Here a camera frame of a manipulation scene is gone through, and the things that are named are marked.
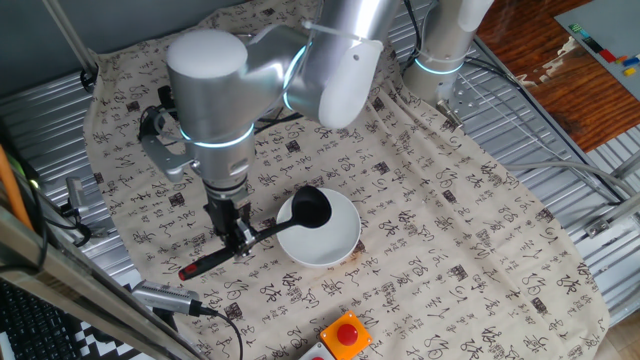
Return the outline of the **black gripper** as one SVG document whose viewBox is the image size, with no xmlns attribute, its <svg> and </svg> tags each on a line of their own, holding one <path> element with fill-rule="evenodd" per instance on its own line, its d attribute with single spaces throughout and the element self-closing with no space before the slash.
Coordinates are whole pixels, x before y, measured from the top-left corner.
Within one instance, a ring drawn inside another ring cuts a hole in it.
<svg viewBox="0 0 640 360">
<path fill-rule="evenodd" d="M 237 203 L 216 193 L 208 193 L 204 209 L 211 219 L 215 235 L 224 244 L 223 254 L 234 256 L 235 260 L 248 256 L 257 243 L 257 231 L 249 224 L 250 202 L 241 200 Z"/>
</svg>

